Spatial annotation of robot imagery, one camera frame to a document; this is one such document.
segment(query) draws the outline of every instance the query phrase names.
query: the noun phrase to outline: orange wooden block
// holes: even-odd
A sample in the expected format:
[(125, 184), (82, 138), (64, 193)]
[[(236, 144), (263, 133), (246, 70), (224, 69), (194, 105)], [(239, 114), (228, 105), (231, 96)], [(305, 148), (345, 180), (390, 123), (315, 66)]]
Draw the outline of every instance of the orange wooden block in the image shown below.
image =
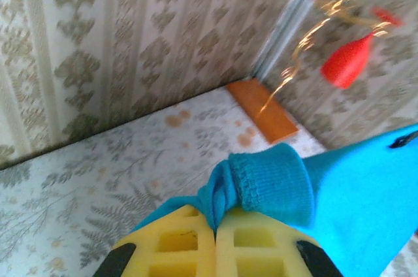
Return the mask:
[(233, 82), (227, 85), (227, 89), (269, 143), (277, 143), (298, 131), (275, 99), (260, 112), (270, 97), (270, 92), (257, 79)]

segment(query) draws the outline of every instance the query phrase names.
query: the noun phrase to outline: patterned mattress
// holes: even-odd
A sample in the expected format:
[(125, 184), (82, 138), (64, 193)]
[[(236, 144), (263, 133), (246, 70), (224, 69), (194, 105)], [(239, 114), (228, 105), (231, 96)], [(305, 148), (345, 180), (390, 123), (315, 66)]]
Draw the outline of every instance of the patterned mattress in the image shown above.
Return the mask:
[[(299, 126), (303, 157), (325, 149)], [(90, 277), (110, 247), (231, 152), (268, 144), (217, 89), (0, 172), (0, 276)], [(382, 276), (418, 276), (413, 238)]]

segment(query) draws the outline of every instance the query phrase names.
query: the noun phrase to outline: wall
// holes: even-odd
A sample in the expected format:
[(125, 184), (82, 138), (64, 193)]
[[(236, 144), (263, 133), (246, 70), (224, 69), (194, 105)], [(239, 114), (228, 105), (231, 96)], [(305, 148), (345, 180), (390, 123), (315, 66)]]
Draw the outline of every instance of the wall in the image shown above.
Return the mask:
[[(322, 79), (319, 69), (345, 43), (367, 34), (359, 25), (333, 20), (315, 35), (315, 45), (303, 59), (294, 82), (279, 93), (279, 100), (321, 142), (337, 148), (366, 137), (418, 122), (418, 0), (359, 0), (367, 15), (371, 6), (385, 7), (399, 15), (405, 26), (375, 39), (370, 62), (347, 90)], [(287, 47), (266, 83), (274, 88), (280, 72), (290, 65), (289, 54), (322, 15), (312, 10)]]
[(0, 0), (0, 165), (248, 75), (288, 0)]

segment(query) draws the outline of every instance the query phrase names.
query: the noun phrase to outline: red object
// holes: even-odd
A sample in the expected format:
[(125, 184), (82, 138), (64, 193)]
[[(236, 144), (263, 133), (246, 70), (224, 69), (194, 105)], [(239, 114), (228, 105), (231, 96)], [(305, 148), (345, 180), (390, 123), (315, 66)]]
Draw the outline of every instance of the red object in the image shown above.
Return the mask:
[(373, 33), (339, 48), (321, 68), (321, 74), (333, 86), (346, 89), (366, 67)]
[(374, 15), (382, 21), (390, 22), (396, 27), (400, 27), (401, 25), (404, 25), (404, 22), (401, 19), (396, 18), (391, 14), (390, 11), (380, 8), (380, 7), (373, 7), (372, 12)]

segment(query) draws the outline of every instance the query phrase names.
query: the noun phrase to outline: blue fabric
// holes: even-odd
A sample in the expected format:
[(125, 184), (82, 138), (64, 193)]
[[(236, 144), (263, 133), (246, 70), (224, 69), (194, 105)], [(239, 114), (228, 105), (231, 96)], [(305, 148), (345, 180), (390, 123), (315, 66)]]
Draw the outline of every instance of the blue fabric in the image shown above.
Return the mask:
[(217, 229), (233, 206), (315, 238), (345, 277), (379, 276), (418, 227), (418, 124), (301, 159), (286, 144), (233, 154), (195, 197), (168, 200), (134, 230), (190, 204)]

